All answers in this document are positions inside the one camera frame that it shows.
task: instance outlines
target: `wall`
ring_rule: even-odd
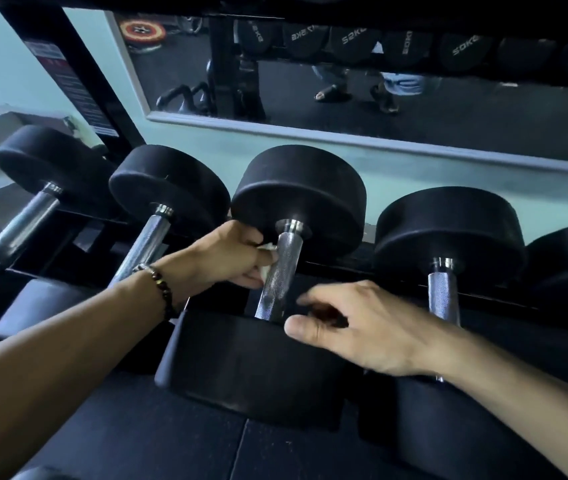
[[[290,140],[275,137],[148,121],[128,78],[105,15],[99,11],[81,9],[67,9],[66,12],[147,143],[165,144],[192,154],[209,165],[231,192],[246,165],[257,153],[277,144],[291,143]],[[9,63],[11,77],[6,76],[8,61],[12,62]],[[21,46],[1,16],[0,104],[64,110],[78,117],[69,101],[33,56]],[[566,173],[354,146],[309,144],[336,153],[360,172],[368,190],[369,223],[375,224],[389,202],[407,193],[440,185],[467,185],[496,192],[508,199],[518,212],[527,242],[568,226]]]

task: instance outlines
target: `silver handle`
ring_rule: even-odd
[[[48,184],[0,232],[0,268],[6,267],[59,205],[61,189]]]
[[[287,221],[284,232],[278,238],[278,260],[271,266],[264,282],[264,289],[257,305],[255,317],[276,323],[284,323],[284,307],[299,254],[304,243],[304,224]]]
[[[435,260],[429,274],[429,311],[453,325],[460,326],[457,278],[451,260]],[[440,376],[438,382],[444,382]]]
[[[167,218],[161,215],[151,216],[113,276],[109,288],[128,278],[138,264],[148,264],[154,261],[156,252],[170,228],[171,223]]]

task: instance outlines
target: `sticker on rack post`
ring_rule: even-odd
[[[62,89],[65,96],[70,99],[86,122],[93,128],[93,131],[106,136],[120,136],[58,46],[36,40],[24,40],[24,44],[37,57],[42,67]]]
[[[127,43],[158,45],[166,38],[164,26],[150,20],[124,20],[120,31]]]

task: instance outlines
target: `bracelet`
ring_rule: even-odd
[[[175,309],[173,307],[173,292],[168,288],[167,282],[164,281],[162,274],[153,266],[148,264],[138,264],[133,268],[133,272],[137,271],[148,271],[151,278],[159,288],[162,293],[162,299],[164,300],[166,306],[164,307],[164,320],[170,320],[176,315]]]

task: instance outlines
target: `hand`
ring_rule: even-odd
[[[220,281],[259,289],[264,283],[258,268],[269,266],[277,260],[275,251],[257,249],[263,240],[264,236],[257,229],[238,221],[229,221],[195,241],[186,250],[162,258],[158,266],[170,284],[174,268],[171,263],[183,263],[181,258],[191,257],[194,272],[189,279],[190,295],[201,293]]]
[[[440,345],[456,333],[456,327],[370,281],[318,285],[297,302],[313,313],[288,318],[284,330],[291,338],[383,374],[437,374]],[[321,319],[334,309],[347,318],[348,327]]]

